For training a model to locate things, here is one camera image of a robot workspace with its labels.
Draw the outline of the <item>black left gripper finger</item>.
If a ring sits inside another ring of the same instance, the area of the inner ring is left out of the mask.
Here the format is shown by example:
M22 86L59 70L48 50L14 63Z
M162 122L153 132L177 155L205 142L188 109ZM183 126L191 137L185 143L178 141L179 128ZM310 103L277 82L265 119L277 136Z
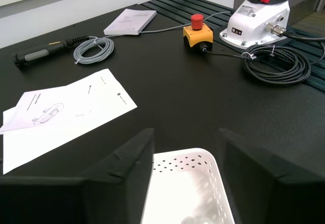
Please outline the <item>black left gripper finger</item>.
M140 223L154 130L73 177L2 177L1 223Z
M241 223L324 223L324 178L221 128L218 164Z

